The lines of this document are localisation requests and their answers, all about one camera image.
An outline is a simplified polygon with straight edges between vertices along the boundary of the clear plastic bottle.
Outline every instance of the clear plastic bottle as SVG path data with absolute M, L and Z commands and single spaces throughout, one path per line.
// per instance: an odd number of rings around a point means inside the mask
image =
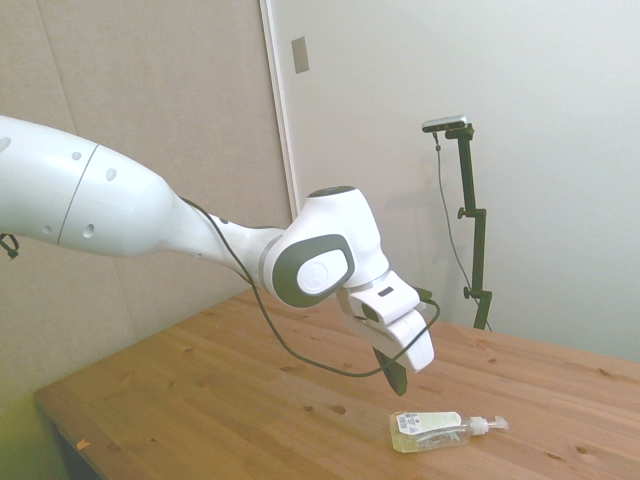
M 390 427 L 393 448 L 410 453 L 465 445 L 473 435 L 484 435 L 490 428 L 506 429 L 509 424 L 502 417 L 489 422 L 458 412 L 398 412 L 391 415 Z

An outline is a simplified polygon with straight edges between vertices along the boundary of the wood grain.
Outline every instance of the wood grain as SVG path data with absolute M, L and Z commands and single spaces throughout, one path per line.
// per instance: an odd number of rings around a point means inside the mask
M 334 300 L 264 298 L 294 350 L 377 366 Z M 436 360 L 398 398 L 382 375 L 339 377 L 292 358 L 247 291 L 36 393 L 104 478 L 640 478 L 640 364 L 444 322 Z M 462 448 L 401 454 L 389 415 L 504 416 Z

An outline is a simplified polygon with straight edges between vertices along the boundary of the black wire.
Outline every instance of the black wire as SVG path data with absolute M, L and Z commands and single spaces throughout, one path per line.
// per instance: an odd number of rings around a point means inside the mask
M 433 138 L 436 141 L 436 153 L 438 154 L 438 186 L 440 187 L 440 198 L 442 198 L 442 206 L 444 207 L 444 218 L 447 220 L 447 231 L 449 232 L 449 243 L 451 243 L 451 248 L 453 249 L 453 254 L 456 257 L 456 262 L 458 262 L 458 266 L 462 271 L 462 275 L 464 275 L 464 279 L 467 282 L 467 288 L 471 290 L 471 282 L 469 282 L 469 276 L 467 275 L 467 272 L 462 266 L 462 262 L 460 261 L 460 257 L 458 256 L 458 249 L 456 248 L 456 245 L 453 242 L 453 233 L 451 233 L 451 220 L 449 220 L 449 209 L 447 208 L 447 201 L 444 198 L 444 189 L 442 188 L 442 165 L 441 165 L 442 162 L 440 161 L 440 150 L 442 150 L 442 147 L 438 142 L 438 134 L 436 132 L 433 132 Z M 477 298 L 474 298 L 474 297 L 471 297 L 471 298 L 473 298 L 473 301 L 476 302 L 477 306 L 480 305 Z M 489 321 L 487 320 L 486 322 L 487 322 L 487 327 L 489 327 L 489 331 L 493 332 L 493 329 L 491 328 Z
M 4 237 L 9 237 L 11 239 L 11 241 L 13 242 L 13 248 L 3 242 Z M 18 240 L 16 240 L 16 237 L 14 237 L 13 235 L 9 233 L 0 233 L 0 247 L 4 248 L 7 251 L 7 255 L 9 255 L 11 260 L 13 260 L 18 256 L 20 244 L 18 243 Z
M 192 206 L 193 208 L 198 210 L 200 213 L 202 213 L 205 216 L 205 218 L 207 220 L 209 220 L 211 225 L 213 225 L 213 228 L 216 230 L 218 236 L 220 237 L 220 240 L 222 240 L 222 243 L 224 243 L 224 246 L 229 251 L 229 254 L 231 254 L 233 259 L 238 263 L 238 265 L 240 266 L 240 268 L 242 269 L 242 271 L 246 275 L 246 277 L 248 279 L 248 282 L 251 285 L 251 288 L 253 289 L 253 294 L 256 297 L 256 300 L 258 302 L 258 306 L 260 307 L 260 310 L 262 311 L 262 315 L 264 316 L 265 320 L 269 324 L 269 328 L 271 328 L 271 331 L 273 332 L 273 334 L 276 336 L 276 338 L 280 342 L 280 345 L 282 345 L 284 347 L 284 349 L 287 352 L 289 352 L 289 354 L 291 354 L 293 357 L 297 358 L 298 360 L 300 360 L 302 362 L 308 363 L 309 365 L 313 365 L 313 366 L 318 367 L 318 368 L 322 368 L 324 370 L 328 370 L 328 371 L 333 372 L 333 373 L 337 373 L 339 375 L 344 375 L 346 377 L 356 377 L 356 378 L 370 377 L 371 375 L 375 375 L 376 373 L 380 373 L 385 368 L 388 368 L 392 364 L 394 364 L 402 355 L 404 355 L 420 339 L 420 337 L 422 337 L 422 335 L 424 335 L 426 333 L 427 330 L 429 330 L 429 328 L 431 328 L 431 325 L 433 325 L 433 323 L 440 316 L 440 306 L 436 302 L 431 300 L 431 299 L 425 300 L 425 303 L 428 303 L 429 305 L 433 305 L 436 308 L 435 316 L 431 319 L 431 321 L 427 324 L 427 326 L 424 327 L 413 338 L 413 340 L 411 340 L 411 342 L 409 342 L 409 344 L 400 351 L 400 353 L 398 353 L 395 357 L 391 358 L 384 365 L 381 365 L 380 367 L 378 367 L 378 368 L 376 368 L 374 370 L 371 370 L 369 372 L 363 372 L 363 373 L 346 372 L 344 370 L 340 370 L 340 369 L 337 369 L 337 368 L 334 368 L 334 367 L 330 367 L 329 365 L 325 365 L 323 363 L 319 363 L 319 362 L 316 362 L 316 361 L 311 360 L 309 358 L 306 358 L 306 357 L 296 353 L 294 350 L 292 350 L 291 347 L 289 347 L 289 345 L 287 345 L 287 342 L 285 342 L 284 338 L 282 338 L 282 336 L 280 335 L 280 332 L 278 332 L 278 329 L 273 324 L 273 321 L 269 317 L 269 314 L 267 313 L 267 310 L 265 309 L 264 304 L 262 303 L 262 299 L 260 298 L 260 293 L 258 292 L 258 287 L 256 287 L 256 284 L 254 283 L 253 278 L 251 277 L 251 274 L 249 273 L 247 268 L 244 266 L 242 261 L 235 254 L 235 252 L 231 248 L 231 245 L 229 245 L 229 243 L 227 242 L 227 239 L 225 238 L 224 234 L 220 230 L 220 227 L 218 227 L 216 222 L 211 218 L 211 216 L 209 216 L 209 214 L 202 207 L 200 207 L 199 205 L 195 204 L 191 200 L 188 200 L 188 199 L 183 198 L 183 197 L 180 197 L 180 198 L 185 203 L 187 203 L 188 205 Z

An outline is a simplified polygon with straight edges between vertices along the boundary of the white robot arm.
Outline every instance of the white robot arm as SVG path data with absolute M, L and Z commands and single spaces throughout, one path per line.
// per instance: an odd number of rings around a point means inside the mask
M 209 217 L 256 285 L 285 304 L 308 308 L 337 293 L 348 326 L 383 354 L 379 361 L 424 329 L 418 294 L 389 269 L 359 190 L 311 194 L 286 230 Z M 211 220 L 124 155 L 0 116 L 0 233 L 100 255 L 183 252 L 244 275 Z M 398 363 L 419 371 L 433 357 L 425 332 Z

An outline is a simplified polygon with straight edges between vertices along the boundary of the soap bottle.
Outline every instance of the soap bottle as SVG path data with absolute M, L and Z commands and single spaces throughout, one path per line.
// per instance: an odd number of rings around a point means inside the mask
M 458 412 L 399 412 L 391 415 L 390 427 L 393 448 L 410 453 L 465 445 L 473 435 L 484 435 L 490 428 L 506 429 L 509 424 L 502 417 L 489 422 Z

